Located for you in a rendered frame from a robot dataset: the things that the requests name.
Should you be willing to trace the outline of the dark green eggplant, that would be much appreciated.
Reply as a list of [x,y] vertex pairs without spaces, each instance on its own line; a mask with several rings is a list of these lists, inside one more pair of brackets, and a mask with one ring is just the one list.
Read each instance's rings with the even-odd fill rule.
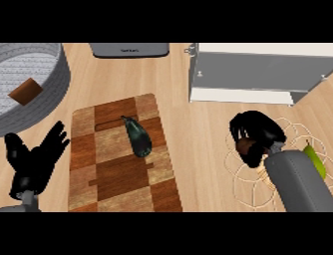
[[121,116],[121,119],[125,124],[125,130],[134,156],[146,157],[152,152],[152,141],[149,134],[146,133],[143,127],[133,118]]

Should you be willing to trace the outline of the grey round basket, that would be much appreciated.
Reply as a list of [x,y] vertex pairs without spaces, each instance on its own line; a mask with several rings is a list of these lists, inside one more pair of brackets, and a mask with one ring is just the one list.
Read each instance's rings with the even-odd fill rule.
[[[22,106],[8,96],[32,79],[39,94]],[[62,101],[70,72],[60,43],[0,43],[0,137],[29,128]]]

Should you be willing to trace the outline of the white and grey tiered shelf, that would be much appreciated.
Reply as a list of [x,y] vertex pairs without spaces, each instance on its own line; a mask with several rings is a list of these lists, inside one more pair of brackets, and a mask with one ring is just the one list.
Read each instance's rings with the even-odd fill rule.
[[333,43],[193,43],[187,99],[292,106],[333,74]]

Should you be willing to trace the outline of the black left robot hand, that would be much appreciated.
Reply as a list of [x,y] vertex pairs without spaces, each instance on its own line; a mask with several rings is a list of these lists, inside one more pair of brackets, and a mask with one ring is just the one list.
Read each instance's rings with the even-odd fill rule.
[[28,149],[22,138],[8,132],[4,135],[5,158],[14,175],[8,196],[19,200],[29,190],[38,195],[47,186],[54,164],[69,144],[62,122],[56,122],[38,146]]

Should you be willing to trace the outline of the brown square block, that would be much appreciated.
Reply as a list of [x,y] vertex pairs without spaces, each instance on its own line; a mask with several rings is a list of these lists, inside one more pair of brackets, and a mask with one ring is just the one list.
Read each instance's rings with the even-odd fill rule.
[[8,97],[25,106],[39,95],[42,88],[32,78],[29,78],[19,87],[8,93]]

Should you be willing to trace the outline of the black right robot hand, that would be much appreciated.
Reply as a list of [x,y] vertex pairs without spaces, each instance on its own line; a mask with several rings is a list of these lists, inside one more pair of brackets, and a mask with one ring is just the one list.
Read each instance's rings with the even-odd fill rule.
[[239,157],[246,166],[255,168],[273,143],[285,142],[283,131],[276,122],[261,112],[246,111],[236,114],[229,121],[229,132],[235,143],[242,137],[254,140],[246,155],[239,154]]

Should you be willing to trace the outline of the checkered wooden cutting board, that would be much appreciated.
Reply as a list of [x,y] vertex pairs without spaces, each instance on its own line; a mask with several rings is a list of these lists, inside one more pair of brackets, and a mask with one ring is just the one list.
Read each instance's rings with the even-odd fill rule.
[[[152,151],[133,153],[124,118],[146,130]],[[144,94],[72,112],[70,211],[181,211],[156,98]]]

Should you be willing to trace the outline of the green pepper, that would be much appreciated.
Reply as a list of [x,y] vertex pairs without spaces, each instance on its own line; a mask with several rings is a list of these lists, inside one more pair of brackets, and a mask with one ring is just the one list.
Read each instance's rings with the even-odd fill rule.
[[322,161],[320,161],[320,159],[316,155],[316,152],[313,150],[313,147],[311,147],[307,139],[306,139],[306,146],[303,148],[303,152],[304,152],[306,156],[309,157],[309,159],[313,163],[313,166],[314,166],[314,169],[317,171],[317,174],[319,174],[320,178],[325,179],[325,173],[326,173],[325,172],[325,166],[322,164]]

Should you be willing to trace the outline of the brown sweet potato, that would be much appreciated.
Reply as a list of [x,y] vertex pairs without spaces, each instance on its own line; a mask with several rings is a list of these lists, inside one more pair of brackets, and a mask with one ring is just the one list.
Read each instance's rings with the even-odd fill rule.
[[248,149],[254,144],[254,140],[248,137],[242,137],[235,144],[235,150],[239,154],[246,155]]

